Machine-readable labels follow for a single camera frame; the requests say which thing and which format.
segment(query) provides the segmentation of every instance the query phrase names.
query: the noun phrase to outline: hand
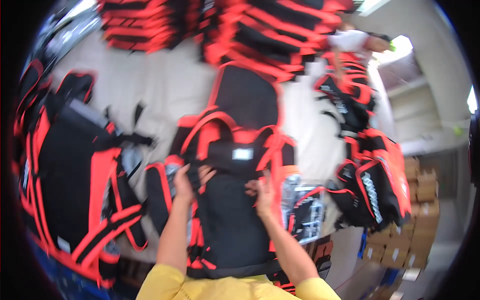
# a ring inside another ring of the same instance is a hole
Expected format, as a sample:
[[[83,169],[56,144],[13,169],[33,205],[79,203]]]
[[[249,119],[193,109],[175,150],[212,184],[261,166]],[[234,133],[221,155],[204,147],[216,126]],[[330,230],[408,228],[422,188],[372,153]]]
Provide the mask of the hand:
[[[257,180],[258,197],[255,203],[257,215],[262,218],[271,215],[271,205],[275,196],[272,176],[269,170],[264,170],[265,180]]]
[[[175,202],[182,201],[185,204],[190,205],[195,197],[193,193],[192,185],[187,176],[187,171],[190,169],[190,164],[181,167],[175,177],[173,178],[173,184],[177,194],[175,195]],[[198,177],[200,178],[201,185],[204,185],[216,174],[216,170],[212,171],[212,167],[201,166],[198,168]]]
[[[257,181],[256,180],[249,180],[245,183],[245,194],[249,195],[250,197],[255,197],[257,195]]]

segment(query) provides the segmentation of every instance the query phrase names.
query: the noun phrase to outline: shoulder strap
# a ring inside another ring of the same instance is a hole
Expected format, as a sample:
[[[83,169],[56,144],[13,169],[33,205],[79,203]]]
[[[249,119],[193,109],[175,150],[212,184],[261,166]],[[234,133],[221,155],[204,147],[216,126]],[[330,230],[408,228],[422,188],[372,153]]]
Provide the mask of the shoulder strap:
[[[103,220],[95,230],[91,230],[83,238],[73,251],[72,259],[82,267],[88,267],[111,239],[138,222],[143,214],[144,209],[141,205],[114,213],[111,218]]]

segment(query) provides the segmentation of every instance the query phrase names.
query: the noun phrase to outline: yellow shirt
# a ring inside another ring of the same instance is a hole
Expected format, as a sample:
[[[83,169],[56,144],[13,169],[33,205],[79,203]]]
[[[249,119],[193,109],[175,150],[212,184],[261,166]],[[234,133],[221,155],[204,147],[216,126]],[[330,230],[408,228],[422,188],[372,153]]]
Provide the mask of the yellow shirt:
[[[265,276],[192,279],[171,266],[156,264],[142,284],[137,300],[340,300],[321,278],[300,282],[296,293],[295,297],[274,286]]]

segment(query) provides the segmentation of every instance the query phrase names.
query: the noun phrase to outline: person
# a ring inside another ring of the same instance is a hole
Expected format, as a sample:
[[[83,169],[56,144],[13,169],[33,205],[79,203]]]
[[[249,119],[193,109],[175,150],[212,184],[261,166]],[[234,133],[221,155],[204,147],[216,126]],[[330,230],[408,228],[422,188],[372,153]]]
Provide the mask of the person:
[[[353,52],[359,62],[367,67],[373,52],[383,53],[392,48],[388,36],[357,30],[348,22],[343,22],[335,34],[328,37],[328,44],[334,53],[332,65],[335,69],[334,77],[339,83],[343,82],[345,75],[339,57],[340,52]]]
[[[296,296],[273,285],[268,278],[226,277],[221,279],[192,279],[186,277],[187,219],[194,199],[186,172],[189,165],[179,169],[174,177],[177,191],[170,216],[160,236],[156,265],[148,273],[137,295],[137,300],[249,300],[295,299],[339,300],[327,283],[319,278],[317,269],[306,251],[298,244],[270,213],[274,189],[270,173],[264,171],[265,181],[251,180],[246,187],[250,196],[257,195],[256,212],[273,241],[281,268],[296,287]],[[199,168],[202,185],[215,175],[209,166]]]

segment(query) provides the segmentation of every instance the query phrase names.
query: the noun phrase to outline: stack of backpacks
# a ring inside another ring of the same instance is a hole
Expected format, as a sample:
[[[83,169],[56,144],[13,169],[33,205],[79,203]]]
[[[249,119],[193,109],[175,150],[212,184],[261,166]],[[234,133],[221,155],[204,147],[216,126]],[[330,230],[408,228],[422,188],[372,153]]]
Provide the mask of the stack of backpacks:
[[[109,46],[145,51],[173,49],[195,22],[190,0],[99,0],[104,39]]]
[[[172,49],[194,36],[201,60],[228,61],[274,76],[304,74],[305,63],[327,48],[327,36],[353,12],[353,0],[101,0],[104,39],[147,53]]]

